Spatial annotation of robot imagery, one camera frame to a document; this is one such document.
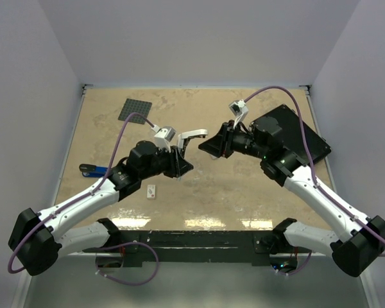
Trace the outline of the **white stapler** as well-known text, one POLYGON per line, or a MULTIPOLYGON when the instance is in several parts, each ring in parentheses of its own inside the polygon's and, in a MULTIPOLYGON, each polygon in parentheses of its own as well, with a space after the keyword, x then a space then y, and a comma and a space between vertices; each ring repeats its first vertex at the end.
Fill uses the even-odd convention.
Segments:
POLYGON ((195 138, 206 138, 207 135, 208 135, 207 129, 197 129, 197 130, 191 130, 188 132, 183 132, 178 135, 177 147, 178 147, 178 139, 180 138, 188 138, 190 141, 191 139, 195 139, 195 138))

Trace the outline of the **blue black stapler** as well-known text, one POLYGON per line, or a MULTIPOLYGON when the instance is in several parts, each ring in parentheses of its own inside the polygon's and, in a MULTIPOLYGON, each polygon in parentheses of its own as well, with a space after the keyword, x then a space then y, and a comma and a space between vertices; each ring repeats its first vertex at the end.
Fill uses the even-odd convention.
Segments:
POLYGON ((81 175, 85 178, 102 178, 107 172, 107 167, 93 164, 80 164, 79 170, 81 175))

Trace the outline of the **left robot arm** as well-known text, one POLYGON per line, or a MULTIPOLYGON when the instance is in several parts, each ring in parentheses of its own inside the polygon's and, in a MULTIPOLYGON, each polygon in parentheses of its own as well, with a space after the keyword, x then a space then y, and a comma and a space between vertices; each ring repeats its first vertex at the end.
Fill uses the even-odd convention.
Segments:
POLYGON ((162 144, 140 141, 128 156, 86 190, 39 212, 31 208, 22 211, 8 242, 12 250, 8 272, 19 272, 13 268, 14 260, 20 261, 21 270, 35 276, 70 253, 88 248, 116 250, 120 235, 111 220, 99 219, 86 227, 78 227, 78 223, 138 191, 143 180, 157 175, 180 178, 193 170, 193 165, 185 159, 188 143, 186 138, 181 138, 177 145, 166 148, 162 144))

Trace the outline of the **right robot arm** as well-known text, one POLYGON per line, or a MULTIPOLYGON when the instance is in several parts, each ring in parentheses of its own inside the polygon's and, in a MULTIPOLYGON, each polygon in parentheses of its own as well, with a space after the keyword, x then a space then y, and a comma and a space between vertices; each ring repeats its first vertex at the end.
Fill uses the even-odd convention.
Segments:
POLYGON ((256 119, 242 131, 232 122, 198 148, 216 158, 238 152, 259 158, 264 174, 306 202, 331 228, 324 230, 286 219, 274 228, 273 245, 280 252, 302 247, 331 257, 344 273, 358 277, 385 250, 385 220, 370 218, 329 189, 312 166, 287 146, 285 132, 270 116, 256 119))

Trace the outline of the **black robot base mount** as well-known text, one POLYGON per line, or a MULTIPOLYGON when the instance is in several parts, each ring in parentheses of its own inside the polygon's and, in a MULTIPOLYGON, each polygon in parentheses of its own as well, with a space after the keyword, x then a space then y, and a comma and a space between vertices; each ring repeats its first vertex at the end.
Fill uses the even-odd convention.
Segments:
POLYGON ((246 263, 252 266, 269 266, 270 256, 308 253, 306 248, 293 248, 281 243, 272 231, 158 231, 122 230, 121 238, 106 246, 121 243, 124 248, 125 267, 140 267, 143 262, 155 262, 147 244, 158 255, 160 262, 184 263, 246 263))

